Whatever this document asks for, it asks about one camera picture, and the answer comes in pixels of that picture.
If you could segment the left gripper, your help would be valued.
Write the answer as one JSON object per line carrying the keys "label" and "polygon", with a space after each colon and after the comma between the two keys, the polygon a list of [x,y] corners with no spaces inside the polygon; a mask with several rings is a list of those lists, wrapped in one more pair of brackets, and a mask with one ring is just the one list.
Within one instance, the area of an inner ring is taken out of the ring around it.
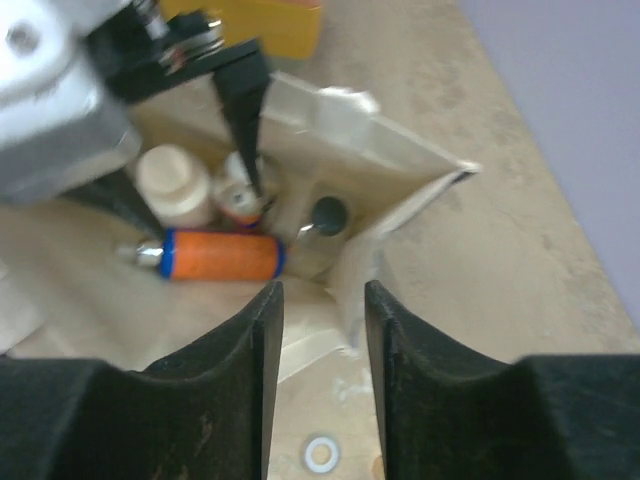
{"label": "left gripper", "polygon": [[[223,21],[199,8],[167,17],[156,1],[131,1],[84,38],[107,89],[125,103],[140,103],[199,77],[211,78],[250,184],[263,196],[257,166],[260,114],[271,70],[255,40],[228,46]],[[124,169],[64,193],[164,238],[165,227]]]}

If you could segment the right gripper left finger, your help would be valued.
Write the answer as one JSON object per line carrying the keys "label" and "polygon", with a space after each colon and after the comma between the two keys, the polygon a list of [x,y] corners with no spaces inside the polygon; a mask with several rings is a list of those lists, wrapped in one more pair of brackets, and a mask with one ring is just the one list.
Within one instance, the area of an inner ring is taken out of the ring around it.
{"label": "right gripper left finger", "polygon": [[98,359],[1,362],[5,479],[264,479],[284,289],[141,372]]}

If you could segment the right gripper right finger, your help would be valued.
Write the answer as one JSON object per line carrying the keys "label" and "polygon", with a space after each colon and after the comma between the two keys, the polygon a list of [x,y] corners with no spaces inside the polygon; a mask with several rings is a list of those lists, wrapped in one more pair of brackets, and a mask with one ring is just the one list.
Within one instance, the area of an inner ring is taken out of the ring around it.
{"label": "right gripper right finger", "polygon": [[365,321],[389,479],[635,479],[639,358],[503,363],[410,312],[381,283]]}

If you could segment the white bottle beige cap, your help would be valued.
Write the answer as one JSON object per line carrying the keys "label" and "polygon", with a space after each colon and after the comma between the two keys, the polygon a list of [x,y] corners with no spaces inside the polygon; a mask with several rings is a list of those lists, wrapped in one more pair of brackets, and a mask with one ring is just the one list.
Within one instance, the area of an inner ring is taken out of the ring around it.
{"label": "white bottle beige cap", "polygon": [[135,165],[134,179],[138,192],[164,226],[196,228],[213,220],[209,172],[184,148],[163,144],[148,150]]}

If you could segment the small clear bottle white cap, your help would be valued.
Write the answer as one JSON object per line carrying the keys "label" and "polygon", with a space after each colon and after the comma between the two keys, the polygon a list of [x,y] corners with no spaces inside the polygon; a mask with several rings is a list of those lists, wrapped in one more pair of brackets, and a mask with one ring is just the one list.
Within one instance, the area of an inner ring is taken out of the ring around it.
{"label": "small clear bottle white cap", "polygon": [[262,204],[256,196],[242,157],[231,152],[212,180],[218,210],[241,231],[254,231],[261,222]]}

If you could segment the orange bottle blue pump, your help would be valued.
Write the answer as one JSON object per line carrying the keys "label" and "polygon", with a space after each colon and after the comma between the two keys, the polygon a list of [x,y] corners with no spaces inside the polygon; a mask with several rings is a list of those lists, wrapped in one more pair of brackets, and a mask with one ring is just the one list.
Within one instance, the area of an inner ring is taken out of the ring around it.
{"label": "orange bottle blue pump", "polygon": [[286,263],[286,248],[273,236],[193,229],[170,229],[162,240],[121,243],[115,252],[172,281],[269,281]]}

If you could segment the clear square bottle dark cap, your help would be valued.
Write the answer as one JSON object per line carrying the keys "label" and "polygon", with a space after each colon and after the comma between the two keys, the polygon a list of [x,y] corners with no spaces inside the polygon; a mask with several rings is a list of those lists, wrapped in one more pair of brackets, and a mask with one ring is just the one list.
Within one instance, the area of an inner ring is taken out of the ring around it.
{"label": "clear square bottle dark cap", "polygon": [[319,197],[290,244],[287,272],[305,280],[323,276],[341,254],[350,226],[351,211],[343,198]]}

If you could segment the canvas tote bag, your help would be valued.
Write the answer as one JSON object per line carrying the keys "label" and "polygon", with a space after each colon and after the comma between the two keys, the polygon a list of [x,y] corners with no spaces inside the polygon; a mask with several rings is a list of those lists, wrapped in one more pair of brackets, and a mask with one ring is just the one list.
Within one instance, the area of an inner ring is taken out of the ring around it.
{"label": "canvas tote bag", "polygon": [[[365,92],[275,75],[261,151],[284,183],[268,227],[295,238],[326,195],[350,211],[345,245],[313,281],[284,278],[280,377],[356,348],[364,284],[385,241],[456,181],[478,171],[382,116]],[[17,357],[98,357],[141,369],[241,310],[257,282],[172,282],[116,256],[142,233],[67,200],[1,210],[1,348]]]}

